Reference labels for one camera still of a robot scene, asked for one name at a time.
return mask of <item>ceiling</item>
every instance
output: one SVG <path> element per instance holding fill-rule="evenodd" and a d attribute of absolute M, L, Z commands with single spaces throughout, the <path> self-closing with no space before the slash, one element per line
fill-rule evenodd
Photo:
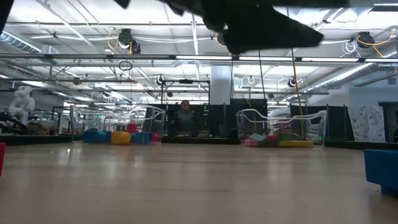
<path fill-rule="evenodd" d="M 37 1 L 15 0 L 6 31 L 24 39 L 32 45 L 49 45 L 58 50 L 61 54 L 126 54 L 126 50 L 116 45 L 116 40 L 104 40 L 107 37 L 116 37 L 122 27 L 132 29 L 134 38 L 137 38 L 141 45 L 142 54 L 167 54 L 167 55 L 228 55 L 226 48 L 217 43 L 213 37 L 216 35 L 208 30 L 203 21 L 198 16 L 185 13 L 180 17 L 174 14 L 170 8 L 155 0 L 133 0 L 129 8 L 124 10 L 112 0 L 49 0 L 47 1 L 51 10 L 72 25 L 84 38 L 89 39 L 93 44 L 88 45 L 80 40 L 70 28 L 62 23 L 62 20 L 53 15 L 48 9 L 44 8 Z M 281 13 L 286 14 L 286 8 L 276 8 Z M 398 28 L 398 13 L 394 12 L 369 12 L 370 8 L 355 9 L 334 9 L 331 20 L 327 23 L 322 22 L 331 9 L 289 9 L 289 14 L 293 19 L 298 20 L 308 26 L 318 29 L 325 35 L 324 42 L 315 48 L 295 49 L 296 57 L 375 57 L 376 51 L 373 48 L 360 49 L 354 55 L 345 54 L 346 46 L 342 40 L 349 40 L 351 36 L 358 36 L 360 31 L 368 31 L 375 38 L 376 42 L 383 42 L 390 39 L 386 44 L 380 45 L 380 49 L 388 48 L 397 41 L 390 38 L 394 35 L 392 30 Z M 23 53 L 4 42 L 0 42 L 0 52 L 2 53 Z M 248 52 L 246 55 L 258 55 L 258 52 Z M 262 50 L 264 56 L 291 56 L 290 49 Z M 16 60 L 18 63 L 26 63 L 29 66 L 31 61 Z M 151 60 L 140 61 L 151 63 Z M 130 83 L 106 83 L 106 87 L 112 89 L 149 89 L 153 90 L 159 86 L 154 85 L 156 78 L 160 74 L 164 78 L 178 80 L 181 78 L 208 80 L 211 73 L 211 64 L 205 63 L 186 63 L 176 67 L 161 66 L 141 67 L 140 70 L 132 69 L 123 72 L 119 68 L 109 67 L 72 67 L 66 71 L 61 71 L 57 78 L 82 77 L 88 79 L 112 79 L 117 76 L 131 77 L 138 81 L 138 84 Z M 43 76 L 48 76 L 49 68 L 33 66 L 31 69 L 38 71 Z M 57 73 L 62 67 L 54 68 L 53 73 Z M 297 65 L 297 79 L 302 80 L 308 85 L 319 77 L 338 69 L 338 66 L 328 66 L 319 64 L 318 66 Z M 292 65 L 263 65 L 262 69 L 258 63 L 234 65 L 233 74 L 236 78 L 243 78 L 239 89 L 262 89 L 261 72 L 264 76 L 264 88 L 267 91 L 288 90 L 287 80 L 294 74 Z M 87 83 L 73 85 L 65 83 L 69 88 L 93 88 Z M 197 90 L 197 85 L 176 85 L 174 90 Z M 127 97 L 132 97 L 130 93 L 122 93 Z M 245 94 L 238 94 L 236 97 L 248 97 Z M 250 97 L 260 98 L 262 95 L 253 94 Z M 148 94 L 134 94 L 134 101 L 157 102 Z M 206 93 L 192 93 L 174 97 L 176 100 L 186 98 L 188 100 L 202 100 L 206 98 Z"/>

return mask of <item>spotlight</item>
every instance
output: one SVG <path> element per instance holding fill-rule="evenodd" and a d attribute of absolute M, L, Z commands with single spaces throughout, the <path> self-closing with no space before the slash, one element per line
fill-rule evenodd
<path fill-rule="evenodd" d="M 156 84 L 162 85 L 162 81 L 164 81 L 164 78 L 162 75 L 159 75 L 156 79 Z"/>
<path fill-rule="evenodd" d="M 296 81 L 294 80 L 294 78 L 291 78 L 290 80 L 288 80 L 287 86 L 289 86 L 291 88 L 296 86 Z"/>

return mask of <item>blue bin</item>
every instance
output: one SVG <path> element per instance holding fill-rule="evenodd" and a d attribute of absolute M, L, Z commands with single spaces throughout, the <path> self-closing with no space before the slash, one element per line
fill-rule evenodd
<path fill-rule="evenodd" d="M 110 143 L 110 131 L 85 131 L 83 133 L 84 143 Z"/>
<path fill-rule="evenodd" d="M 133 133 L 131 134 L 133 144 L 152 144 L 152 133 Z"/>
<path fill-rule="evenodd" d="M 398 151 L 365 150 L 366 180 L 383 194 L 398 197 Z"/>

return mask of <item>wire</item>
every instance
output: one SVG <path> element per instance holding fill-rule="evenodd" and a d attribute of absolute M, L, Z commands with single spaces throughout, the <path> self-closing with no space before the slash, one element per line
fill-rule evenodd
<path fill-rule="evenodd" d="M 132 54 L 132 41 L 130 41 L 130 54 Z"/>
<path fill-rule="evenodd" d="M 384 58 L 383 54 L 380 53 L 380 51 L 376 48 L 376 46 L 373 45 L 373 48 L 376 50 L 377 54 L 380 55 L 380 57 Z"/>
<path fill-rule="evenodd" d="M 366 45 L 370 45 L 370 46 L 378 46 L 378 45 L 382 45 L 382 44 L 385 44 L 385 43 L 390 42 L 390 40 L 392 39 L 392 33 L 393 33 L 393 31 L 391 31 L 391 35 L 390 35 L 390 37 L 388 38 L 388 40 L 385 40 L 385 41 L 383 41 L 383 42 L 381 42 L 381 43 L 378 43 L 378 44 L 371 44 L 371 43 L 363 42 L 363 41 L 359 40 L 359 38 L 360 38 L 361 36 L 358 36 L 358 37 L 356 38 L 356 40 L 357 40 L 359 43 L 361 43 L 361 44 L 366 44 Z"/>
<path fill-rule="evenodd" d="M 261 75 L 261 85 L 262 85 L 262 94 L 264 94 L 264 99 L 266 100 L 266 90 L 264 88 L 264 77 L 262 76 L 262 65 L 261 65 L 261 52 L 259 50 L 259 62 L 260 62 L 260 75 Z"/>
<path fill-rule="evenodd" d="M 118 37 L 116 38 L 116 45 L 115 45 L 114 47 L 112 47 L 111 42 L 110 42 L 109 40 L 108 40 L 108 45 L 109 45 L 109 47 L 110 47 L 111 49 L 116 50 L 117 47 L 118 47 L 118 42 L 119 42 L 119 35 L 118 35 Z"/>

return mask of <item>black partition wall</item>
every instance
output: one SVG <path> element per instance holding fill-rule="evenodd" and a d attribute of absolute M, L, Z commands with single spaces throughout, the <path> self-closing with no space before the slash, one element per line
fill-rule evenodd
<path fill-rule="evenodd" d="M 326 110 L 328 112 L 326 120 L 326 140 L 354 141 L 353 128 L 346 106 L 304 106 L 303 115 L 316 114 L 321 110 Z M 300 107 L 290 106 L 290 115 L 300 115 Z M 299 124 L 292 124 L 292 128 L 301 132 Z"/>

